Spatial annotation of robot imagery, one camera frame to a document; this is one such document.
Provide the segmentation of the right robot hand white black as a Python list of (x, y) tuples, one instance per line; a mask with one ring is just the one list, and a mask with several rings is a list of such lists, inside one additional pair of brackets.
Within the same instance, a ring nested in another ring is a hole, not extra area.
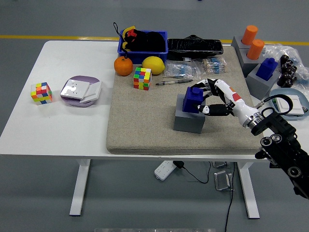
[(233, 115), (239, 119), (243, 127), (250, 127), (259, 117), (260, 113), (256, 108), (248, 106), (241, 96), (221, 79), (204, 79), (192, 87), (197, 87), (203, 91), (203, 100), (210, 96), (218, 96), (223, 104), (197, 105), (194, 107), (207, 116), (227, 116)]

